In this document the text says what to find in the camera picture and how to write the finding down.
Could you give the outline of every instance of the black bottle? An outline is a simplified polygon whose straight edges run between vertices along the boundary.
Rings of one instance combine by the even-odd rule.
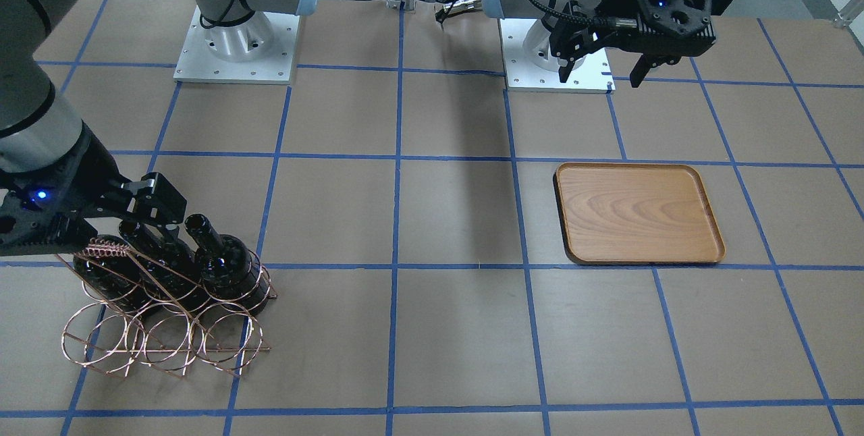
[[[122,239],[115,236],[98,236],[97,239],[126,245]],[[141,273],[128,257],[105,256],[92,257],[89,260],[75,257],[72,267],[105,300],[110,300],[114,306],[130,316],[135,316],[151,300],[142,286],[135,285],[141,281]]]
[[[170,297],[167,297],[165,292],[161,292],[158,286],[153,283],[152,279],[142,276],[155,298],[166,301],[175,298],[183,309],[191,313],[198,312],[210,303],[210,295],[198,285],[200,284],[200,274],[198,274],[194,261],[192,261],[191,251],[182,240],[165,240],[157,237],[143,224],[133,221],[121,221],[119,230],[120,236],[141,254],[153,258],[154,261],[170,267],[189,279],[183,279],[165,267],[142,258],[142,264],[147,267],[147,272],[163,286],[167,294],[170,294]]]
[[[259,279],[261,264],[241,239],[220,236],[201,214],[186,218],[186,232],[198,244],[195,265],[214,297],[234,301],[253,316],[265,309],[269,286]]]

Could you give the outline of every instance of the brown tray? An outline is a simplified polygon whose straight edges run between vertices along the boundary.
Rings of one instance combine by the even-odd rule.
[[[577,261],[701,263],[726,253],[689,166],[564,163],[555,185],[565,245]]]

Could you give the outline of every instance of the metal base plate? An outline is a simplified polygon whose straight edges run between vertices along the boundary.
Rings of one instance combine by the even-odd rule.
[[[522,51],[522,41],[536,19],[499,19],[501,49],[507,72],[507,88],[521,92],[577,92],[577,94],[611,94],[615,80],[605,49],[587,55],[573,70],[567,83],[558,80],[557,72],[538,67]]]
[[[265,12],[265,15],[277,37],[274,48],[262,59],[234,63],[222,60],[210,51],[204,38],[205,30],[198,24],[200,11],[195,8],[173,79],[177,82],[290,85],[296,67],[294,49],[300,17],[273,12]]]

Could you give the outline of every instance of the blue grid line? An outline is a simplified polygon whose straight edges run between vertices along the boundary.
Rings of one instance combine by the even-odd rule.
[[[180,89],[183,87],[182,82],[177,82],[177,84],[173,87],[173,95],[171,95],[171,102],[169,106],[167,106],[167,111],[165,112],[165,119],[163,120],[163,125],[159,130],[159,137],[157,138],[157,144],[153,148],[153,153],[151,154],[151,163],[147,166],[147,171],[153,171],[153,168],[157,165],[157,159],[159,157],[159,150],[161,149],[161,143],[165,140],[165,134],[167,132],[167,127],[171,123],[171,116],[173,115],[173,108],[177,105],[177,97],[180,96]]]
[[[503,156],[402,156],[402,159],[412,161],[499,161],[510,162],[509,157]]]
[[[102,307],[99,308],[99,315],[96,316],[96,323],[98,325],[102,319],[105,317],[105,305],[102,304]],[[93,331],[92,344],[87,347],[87,350],[84,351],[86,356],[85,360],[90,360],[93,357],[93,349],[95,348],[95,344],[99,341],[99,331],[101,331],[102,327],[96,328],[96,331]],[[61,436],[67,436],[69,433],[69,427],[72,426],[72,418],[74,417],[74,411],[78,407],[78,399],[81,397],[81,392],[84,390],[84,381],[87,378],[87,372],[89,369],[86,367],[81,367],[80,371],[78,371],[78,380],[75,383],[75,390],[73,390],[72,398],[69,400],[69,410],[65,415],[63,420],[63,427],[61,428]]]
[[[394,71],[398,72],[398,67],[360,67],[354,65],[315,65],[315,64],[297,64],[298,69],[314,69],[314,70],[355,70],[355,71]]]
[[[387,343],[387,415],[385,436],[393,435],[393,406],[396,396],[396,333],[399,288],[399,202],[402,183],[402,86],[405,59],[405,4],[399,5],[399,67],[396,94],[396,165],[393,178],[393,246],[389,288],[389,335]]]
[[[434,74],[482,74],[482,76],[505,76],[503,72],[491,70],[438,70],[438,69],[403,69],[405,73],[434,73]]]
[[[61,94],[65,92],[67,87],[69,86],[69,82],[72,81],[72,76],[75,74],[75,70],[78,67],[78,64],[81,63],[81,58],[84,56],[84,50],[87,49],[87,45],[90,44],[90,39],[93,37],[93,33],[96,32],[96,26],[99,25],[99,19],[102,18],[102,12],[105,10],[105,5],[108,4],[108,0],[102,0],[102,4],[99,5],[99,10],[96,11],[96,16],[93,18],[92,24],[90,24],[90,30],[87,30],[87,36],[84,37],[84,42],[81,43],[81,48],[78,49],[78,54],[75,55],[75,61],[71,63],[71,68],[69,69],[69,73],[65,76],[65,80],[63,80],[63,85],[59,88]]]
[[[281,106],[281,116],[279,119],[279,132],[277,135],[277,140],[275,140],[274,152],[272,154],[273,163],[271,166],[271,175],[269,176],[269,180],[267,182],[267,193],[265,195],[265,207],[263,207],[263,211],[261,214],[261,229],[259,230],[259,241],[255,246],[255,254],[261,257],[261,253],[263,250],[263,246],[265,245],[265,236],[267,234],[267,222],[269,220],[269,209],[271,208],[271,203],[273,202],[273,190],[275,189],[275,179],[277,178],[277,172],[279,169],[279,156],[278,152],[281,150],[281,142],[283,142],[285,125],[288,122],[288,113],[291,103],[291,88],[288,86],[285,89],[285,99],[283,100],[283,106]],[[243,340],[246,339],[246,332],[249,329],[249,323],[243,324],[243,329],[240,331],[240,343],[243,344]],[[237,359],[237,363],[235,364],[235,369],[239,369],[240,365],[243,364],[243,356],[241,355]],[[228,395],[228,407],[227,414],[225,415],[225,424],[222,426],[222,435],[230,436],[231,435],[231,427],[234,425],[234,408],[237,406],[237,394],[240,392],[240,377],[234,377],[231,383],[231,392]]]
[[[627,152],[624,150],[624,138],[621,136],[621,128],[618,126],[618,116],[615,113],[615,104],[612,101],[612,94],[605,95],[605,101],[609,105],[609,113],[612,114],[612,126],[615,128],[615,138],[618,140],[618,150],[621,152],[621,159],[627,159]]]
[[[669,331],[669,340],[670,343],[672,343],[672,353],[675,356],[675,365],[678,366],[678,376],[681,378],[681,389],[684,393],[684,402],[687,406],[687,412],[691,415],[693,434],[694,436],[701,436],[699,421],[697,420],[697,412],[695,412],[693,406],[691,388],[687,383],[687,374],[684,371],[683,359],[681,359],[681,350],[678,349],[678,338],[675,337],[675,328],[672,325],[672,314],[669,312],[669,304],[666,302],[666,294],[663,291],[663,282],[660,280],[660,273],[657,272],[656,267],[651,268],[651,274],[654,276],[654,286],[657,286],[657,295],[660,297],[660,308],[663,310],[663,318],[666,320],[666,331]]]
[[[864,88],[864,85],[838,85],[836,83],[795,83],[796,86],[804,86],[805,88]]]
[[[90,39],[93,37],[93,33],[96,32],[96,27],[99,25],[99,19],[102,18],[102,13],[105,11],[105,6],[108,4],[108,0],[102,0],[102,3],[99,5],[99,10],[96,11],[96,16],[93,18],[93,22],[90,24],[90,30],[87,30],[87,36],[84,37],[84,42],[81,43],[81,48],[78,49],[78,54],[75,55],[75,63],[69,69],[69,73],[65,76],[65,82],[61,86],[61,93],[65,92],[67,87],[69,86],[69,82],[72,81],[72,76],[75,74],[75,70],[77,70],[77,63],[81,61],[81,58],[84,56],[84,52],[87,49],[87,45],[90,44]],[[96,325],[102,320],[105,316],[105,306],[99,310],[99,315],[96,317]],[[96,341],[99,340],[99,329],[96,329],[93,332],[93,343],[96,344]],[[89,347],[84,351],[86,354],[86,359],[90,359],[93,353],[93,347]],[[87,372],[89,370],[86,367],[82,367],[80,372],[78,373],[78,380],[75,383],[75,390],[73,390],[72,398],[69,400],[69,414],[67,414],[63,420],[63,426],[61,428],[61,436],[67,436],[69,433],[69,427],[72,425],[72,411],[75,410],[78,406],[78,398],[81,396],[81,391],[84,389],[84,381],[87,378]]]
[[[504,88],[504,113],[507,120],[507,140],[510,146],[510,169],[513,174],[513,190],[516,195],[516,218],[519,224],[519,244],[522,248],[522,272],[525,278],[525,298],[528,302],[528,320],[531,325],[531,344],[534,349],[534,365],[537,369],[537,389],[540,395],[540,406],[543,415],[543,434],[551,436],[552,427],[549,423],[549,411],[546,410],[546,380],[543,376],[543,357],[540,353],[540,337],[537,334],[537,312],[534,309],[534,288],[531,284],[531,268],[528,261],[528,239],[525,234],[525,218],[522,211],[522,190],[519,188],[519,166],[516,162],[516,140],[513,134],[513,118],[510,113],[510,95]]]
[[[40,65],[63,65],[78,67],[132,67],[133,69],[173,69],[176,63],[132,63],[131,61],[63,61],[36,60]]]
[[[628,76],[614,76],[613,79],[621,82],[630,82]],[[661,76],[647,76],[646,82],[667,82],[667,83],[700,83],[700,80],[693,78],[672,78]],[[710,85],[744,85],[744,86],[803,86],[803,88],[864,88],[864,85],[855,83],[838,84],[838,83],[789,83],[789,82],[746,82],[746,80],[710,80],[703,79],[701,83],[709,83]]]
[[[267,222],[269,220],[269,209],[271,208],[271,203],[273,202],[273,190],[275,189],[275,178],[277,177],[277,172],[279,169],[279,155],[278,152],[281,151],[281,144],[283,144],[283,137],[285,135],[285,126],[288,124],[288,111],[291,103],[291,88],[287,88],[285,90],[285,100],[283,101],[283,106],[281,106],[281,118],[279,119],[279,132],[277,134],[277,140],[275,140],[275,150],[273,156],[273,164],[271,166],[271,177],[267,182],[267,195],[265,196],[265,209],[263,209],[263,214],[261,215],[261,229],[259,230],[259,242],[257,242],[255,252],[259,255],[262,254],[263,247],[265,246],[265,236],[267,234]]]
[[[281,270],[391,270],[393,264],[314,264],[314,263],[278,263],[268,262],[268,268]],[[3,261],[0,267],[65,267],[59,261]],[[414,270],[471,270],[471,269],[493,269],[493,270],[517,270],[524,269],[524,264],[411,264],[400,263],[396,265],[399,269]],[[531,270],[648,270],[652,267],[657,269],[701,269],[701,270],[751,270],[751,271],[864,271],[864,266],[827,266],[812,264],[644,264],[644,265],[592,265],[592,264],[528,264]]]
[[[864,406],[864,399],[833,399],[835,406]],[[808,408],[825,406],[823,399],[695,400],[687,402],[611,402],[596,404],[522,404],[514,406],[394,406],[392,414],[501,414],[501,412],[620,412],[670,409]],[[77,409],[0,411],[0,418],[225,417],[385,415],[388,408],[244,408],[234,409]]]
[[[813,126],[813,130],[815,131],[815,135],[819,138],[819,142],[821,142],[821,146],[825,148],[825,153],[828,154],[829,159],[831,160],[834,169],[837,171],[837,175],[840,177],[840,181],[843,183],[843,187],[846,188],[846,193],[848,193],[849,198],[852,200],[852,204],[855,205],[855,209],[858,210],[858,217],[861,217],[861,220],[864,220],[864,211],[861,209],[861,203],[858,203],[858,199],[855,198],[855,193],[852,191],[852,188],[849,187],[849,183],[846,181],[845,175],[843,175],[842,169],[837,165],[837,160],[834,158],[834,154],[831,153],[830,147],[828,147],[828,143],[825,141],[825,137],[821,134],[819,130],[819,126],[815,123],[815,119],[813,119],[813,114],[809,110],[807,106],[807,102],[805,102],[805,98],[801,95],[801,90],[797,88],[794,80],[792,79],[792,74],[789,73],[789,69],[786,67],[786,63],[784,63],[783,58],[780,57],[780,52],[777,51],[777,47],[774,46],[774,41],[772,41],[771,37],[768,36],[768,29],[765,29],[765,24],[762,23],[762,20],[757,18],[757,22],[759,22],[759,27],[762,28],[762,33],[765,35],[765,39],[768,39],[768,44],[771,45],[771,50],[774,52],[774,57],[777,57],[777,61],[780,62],[780,67],[783,67],[783,72],[786,74],[786,77],[789,79],[789,83],[792,85],[792,89],[795,90],[795,95],[799,98],[799,102],[801,102],[801,107],[805,110],[807,114],[807,119],[811,122],[811,126]]]
[[[116,149],[111,150],[112,155],[120,156],[191,156],[191,157],[291,157],[291,159],[374,159],[389,160],[396,159],[392,154],[342,154],[342,153],[262,153],[246,151],[152,151],[138,149]],[[512,161],[510,157],[504,156],[429,156],[429,155],[402,155],[402,160],[407,161]],[[688,159],[633,159],[626,157],[516,157],[519,163],[661,163],[661,165],[694,165],[694,166],[731,166],[729,161],[712,160],[688,160]],[[864,169],[864,163],[772,163],[758,161],[736,162],[738,166],[753,166],[758,168],[845,168]]]
[[[691,58],[691,64],[693,65],[693,70],[697,74],[697,78],[701,80],[701,73],[699,72],[699,67],[695,60]],[[844,436],[843,430],[840,428],[840,421],[837,418],[836,411],[834,411],[834,406],[831,405],[830,397],[828,395],[827,389],[825,389],[825,383],[823,378],[821,378],[821,374],[819,373],[819,369],[817,367],[817,363],[815,363],[815,359],[813,357],[813,353],[811,349],[809,349],[809,344],[807,343],[807,338],[805,337],[805,332],[801,328],[801,323],[799,322],[799,318],[795,313],[795,308],[792,306],[791,298],[789,297],[788,292],[786,291],[786,284],[783,282],[783,276],[780,274],[780,268],[777,267],[777,261],[774,258],[774,253],[771,251],[771,246],[768,243],[768,238],[765,235],[765,230],[762,228],[762,222],[759,220],[759,215],[756,213],[756,207],[753,204],[753,199],[750,197],[750,192],[747,190],[747,185],[744,183],[744,177],[741,175],[740,169],[738,168],[737,162],[735,162],[734,154],[732,154],[732,147],[729,144],[728,138],[726,137],[725,131],[723,131],[723,126],[720,122],[720,116],[717,114],[715,107],[713,106],[713,101],[711,100],[710,94],[707,91],[707,87],[704,82],[700,82],[701,89],[703,89],[703,94],[705,95],[705,101],[707,102],[707,106],[709,106],[709,110],[711,111],[711,115],[713,116],[713,120],[715,120],[715,124],[717,125],[717,131],[720,133],[720,137],[723,141],[723,146],[726,147],[726,153],[728,153],[729,161],[732,162],[732,169],[735,171],[735,177],[738,178],[738,183],[741,186],[741,192],[744,194],[744,199],[747,202],[747,208],[750,209],[750,215],[753,217],[753,223],[756,224],[756,230],[759,231],[759,237],[762,239],[762,244],[765,246],[765,252],[768,255],[768,261],[771,262],[771,265],[774,267],[774,276],[777,278],[778,286],[780,286],[780,291],[783,294],[784,301],[786,301],[786,307],[789,310],[792,323],[795,325],[795,329],[797,334],[799,335],[799,339],[801,341],[803,350],[805,351],[805,355],[807,356],[807,360],[811,365],[811,369],[813,371],[813,375],[817,384],[819,386],[819,391],[821,396],[823,396],[824,404],[828,407],[828,412],[831,415],[831,420],[834,421],[834,428],[837,430],[837,436]]]

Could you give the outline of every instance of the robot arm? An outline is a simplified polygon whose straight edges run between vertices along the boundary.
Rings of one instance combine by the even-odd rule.
[[[642,53],[638,86],[652,67],[697,57],[716,41],[711,0],[483,0],[492,18],[538,18],[565,82],[581,57],[605,47]]]
[[[256,11],[312,14],[317,0],[197,0],[207,25],[244,34]],[[77,0],[0,0],[0,255],[81,251],[96,230],[87,218],[117,217],[166,238],[186,199],[161,174],[132,181],[62,97],[33,53]],[[267,43],[231,52],[256,57]]]

